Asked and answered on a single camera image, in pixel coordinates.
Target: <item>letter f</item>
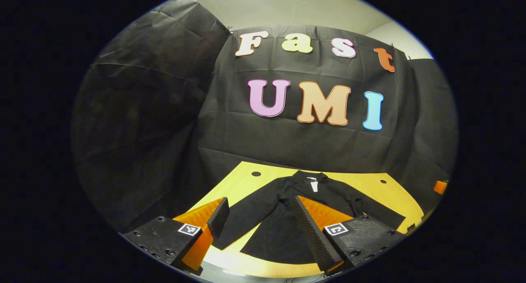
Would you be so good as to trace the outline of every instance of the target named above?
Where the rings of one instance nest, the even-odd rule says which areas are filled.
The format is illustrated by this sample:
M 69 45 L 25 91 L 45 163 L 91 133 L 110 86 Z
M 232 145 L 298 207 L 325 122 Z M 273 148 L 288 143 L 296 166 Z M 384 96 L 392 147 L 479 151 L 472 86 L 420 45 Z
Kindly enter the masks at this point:
M 235 55 L 250 55 L 254 53 L 254 50 L 251 46 L 254 45 L 254 48 L 259 47 L 259 45 L 261 45 L 261 38 L 267 38 L 268 32 L 252 32 L 251 34 L 242 34 L 239 37 L 241 38 L 241 43 L 239 44 L 239 50 L 235 53 Z

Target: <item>letter m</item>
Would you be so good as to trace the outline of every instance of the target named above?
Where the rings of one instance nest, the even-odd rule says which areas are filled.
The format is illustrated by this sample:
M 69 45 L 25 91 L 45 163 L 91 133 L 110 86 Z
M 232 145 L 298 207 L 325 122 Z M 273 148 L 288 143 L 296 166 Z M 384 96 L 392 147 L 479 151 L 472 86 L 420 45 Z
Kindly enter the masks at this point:
M 315 82 L 304 81 L 299 83 L 299 87 L 303 90 L 303 106 L 298 121 L 314 122 L 314 116 L 312 116 L 312 109 L 314 109 L 319 122 L 323 122 L 331 110 L 331 116 L 327 119 L 329 124 L 344 126 L 349 122 L 346 117 L 347 96 L 351 92 L 349 87 L 334 86 L 327 99 L 321 92 L 320 86 Z

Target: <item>screw hole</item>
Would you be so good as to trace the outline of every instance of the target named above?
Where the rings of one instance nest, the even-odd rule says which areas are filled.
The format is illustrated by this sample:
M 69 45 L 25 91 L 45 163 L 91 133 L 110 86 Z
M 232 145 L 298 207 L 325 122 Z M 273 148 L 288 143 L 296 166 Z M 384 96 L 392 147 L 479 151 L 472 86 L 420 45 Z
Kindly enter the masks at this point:
M 351 251 L 351 253 L 349 253 L 350 256 L 358 256 L 361 254 L 361 251 Z

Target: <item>black jacket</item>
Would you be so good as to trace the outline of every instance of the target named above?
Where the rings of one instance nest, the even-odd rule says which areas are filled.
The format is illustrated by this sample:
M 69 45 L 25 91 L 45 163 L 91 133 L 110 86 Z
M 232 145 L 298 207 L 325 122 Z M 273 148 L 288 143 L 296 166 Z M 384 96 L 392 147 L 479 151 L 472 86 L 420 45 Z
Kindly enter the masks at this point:
M 313 191 L 307 177 L 318 180 L 317 192 Z M 212 245 L 224 249 L 261 222 L 242 253 L 283 264 L 314 263 L 295 221 L 291 206 L 295 196 L 312 199 L 353 217 L 365 212 L 394 229 L 404 221 L 404 216 L 344 182 L 330 179 L 323 173 L 297 171 L 293 176 L 273 180 L 235 203 L 219 239 Z

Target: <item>white wall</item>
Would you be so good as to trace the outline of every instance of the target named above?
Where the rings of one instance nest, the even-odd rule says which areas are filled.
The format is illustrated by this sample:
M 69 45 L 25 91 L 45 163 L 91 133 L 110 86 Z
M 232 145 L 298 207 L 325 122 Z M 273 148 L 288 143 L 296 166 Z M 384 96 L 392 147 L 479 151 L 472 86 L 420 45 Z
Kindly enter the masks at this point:
M 366 34 L 391 21 L 362 0 L 197 0 L 233 29 L 265 25 L 319 25 Z
M 433 58 L 428 49 L 411 32 L 395 21 L 390 21 L 372 30 L 366 36 L 386 44 L 392 43 L 395 48 L 405 52 L 406 56 L 410 56 L 412 60 Z

